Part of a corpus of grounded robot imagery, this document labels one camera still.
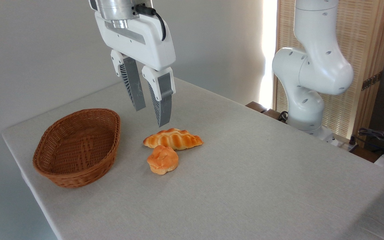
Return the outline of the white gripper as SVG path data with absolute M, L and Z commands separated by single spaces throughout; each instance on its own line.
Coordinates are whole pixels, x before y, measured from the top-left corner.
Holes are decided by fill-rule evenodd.
M 145 64 L 142 73 L 147 80 L 159 127 L 169 123 L 172 95 L 176 93 L 171 66 L 175 49 L 168 26 L 162 41 L 161 24 L 157 17 L 139 15 L 129 19 L 128 27 L 119 29 L 95 12 L 100 34 L 108 47 L 116 75 L 122 79 L 136 111 L 145 108 L 145 99 L 137 68 L 137 61 Z

